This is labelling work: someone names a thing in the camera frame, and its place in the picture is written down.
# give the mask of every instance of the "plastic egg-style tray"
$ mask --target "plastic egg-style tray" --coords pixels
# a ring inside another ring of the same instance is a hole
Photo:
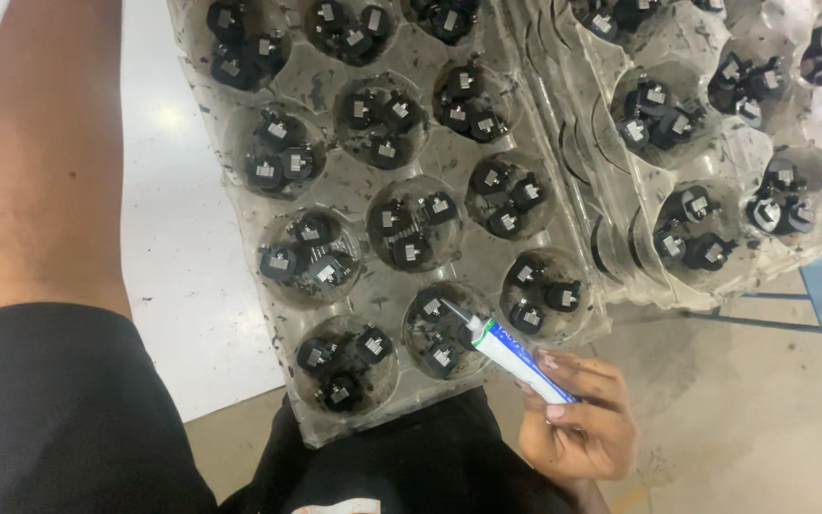
[[[176,40],[186,53],[183,69],[224,169],[222,181],[235,206],[249,268],[307,445],[319,447],[380,425],[476,387],[496,372],[485,356],[463,348],[457,324],[430,324],[421,318],[415,299],[429,287],[440,288],[444,297],[481,316],[496,317],[532,348],[558,346],[567,339],[586,341],[609,330],[599,275],[580,232],[583,217],[572,207],[573,192],[550,144],[556,134],[545,132],[541,112],[547,109],[536,103],[543,93],[533,88],[522,68],[512,25],[518,18],[504,13],[520,6],[481,0],[470,33],[447,45],[430,35],[432,29],[417,19],[406,0],[343,0],[351,16],[367,5],[382,7],[393,28],[381,51],[357,66],[308,39],[308,33],[313,34],[311,2],[246,2],[247,32],[280,33],[287,63],[244,91],[212,77],[217,41],[205,22],[210,4],[169,0]],[[484,92],[475,101],[492,108],[507,128],[490,143],[456,134],[435,117],[443,109],[440,93],[449,71],[470,59],[484,78]],[[419,114],[418,123],[397,146],[404,160],[394,169],[372,165],[371,129],[352,130],[342,114],[344,97],[368,90],[380,98],[397,90],[413,100]],[[302,143],[319,163],[313,180],[292,182],[272,193],[250,186],[246,166],[254,165],[247,162],[263,151],[254,133],[269,113],[283,114],[300,126]],[[471,189],[470,178],[478,166],[493,162],[512,170],[509,184],[505,192],[483,197]],[[488,230],[489,217],[529,173],[547,199],[521,215],[518,234],[495,237]],[[459,214],[430,226],[418,202],[438,192],[451,197]],[[371,212],[392,199],[409,208],[413,226],[383,238],[370,228]],[[311,263],[326,256],[338,259],[347,271],[337,286],[321,288],[305,270],[283,283],[259,272],[263,248],[295,248],[288,228],[308,212],[329,221],[333,241],[299,251]],[[409,271],[398,269],[392,246],[418,230],[428,241],[428,251],[419,256],[424,263]],[[577,310],[565,314],[545,308],[541,330],[530,336],[513,330],[508,320],[520,299],[541,301],[540,292],[505,280],[523,254],[546,266],[543,282],[581,284]],[[394,351],[373,365],[365,364],[353,346],[368,324],[386,333],[394,345]],[[459,358],[447,377],[435,373],[425,355],[437,333]],[[343,355],[333,367],[311,375],[297,364],[296,354],[313,337],[336,343]],[[342,372],[359,382],[362,400],[347,413],[336,413],[326,407],[320,391]]]
[[[610,42],[580,23],[586,0],[526,0],[513,10],[526,74],[546,85],[542,118],[558,127],[554,151],[610,302],[708,309],[822,254],[822,87],[801,71],[812,31],[822,26],[822,0],[724,3],[715,14],[691,0],[666,1],[634,33]],[[763,104],[759,130],[710,103],[708,86],[730,51],[758,66],[782,59],[783,94]],[[689,143],[668,151],[626,148],[616,122],[626,93],[643,77],[667,85],[672,101],[706,109]],[[772,236],[744,214],[773,157],[793,161],[807,181],[802,195],[816,214],[808,234]],[[663,204],[693,185],[722,209],[691,226],[690,237],[711,231],[739,245],[717,272],[666,266],[654,250]]]

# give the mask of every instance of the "glue tube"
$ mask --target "glue tube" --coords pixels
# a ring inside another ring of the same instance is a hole
[[[456,316],[465,321],[471,331],[471,345],[506,369],[513,377],[527,383],[545,402],[578,403],[580,400],[547,378],[535,364],[531,354],[493,318],[480,319],[465,309],[440,298]]]

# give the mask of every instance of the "stacked trays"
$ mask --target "stacked trays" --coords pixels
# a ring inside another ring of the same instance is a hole
[[[212,4],[169,1],[308,445],[495,371],[434,298],[531,348],[609,330],[509,6]]]
[[[508,14],[608,301],[708,309],[822,254],[822,0]]]

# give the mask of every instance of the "blue label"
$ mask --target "blue label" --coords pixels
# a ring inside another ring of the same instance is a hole
[[[558,394],[564,399],[566,403],[579,403],[580,400],[573,396],[572,394],[560,389],[554,382],[544,376],[544,373],[541,372],[541,369],[538,368],[538,365],[535,364],[534,359],[531,358],[531,354],[519,344],[519,341],[512,338],[512,336],[504,329],[502,326],[499,325],[497,322],[493,322],[493,326],[489,328],[489,333],[493,334],[496,339],[503,343],[506,347],[512,350],[512,353],[516,354],[519,359],[528,364],[529,368],[533,369],[535,373],[539,377],[541,377],[545,382],[550,384],[554,391],[557,391]]]

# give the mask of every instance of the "skin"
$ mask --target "skin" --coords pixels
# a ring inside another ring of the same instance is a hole
[[[12,0],[0,27],[0,307],[96,306],[131,318],[120,261],[121,0]],[[622,478],[636,440],[620,371],[543,352],[585,403],[548,406],[525,384],[519,444],[581,512]]]
[[[548,405],[519,380],[525,417],[519,446],[534,468],[568,492],[579,511],[608,513],[596,480],[620,480],[632,467],[636,426],[616,366],[564,350],[539,350],[542,372],[582,403]]]
[[[0,27],[0,307],[131,318],[120,262],[120,0],[13,0]]]

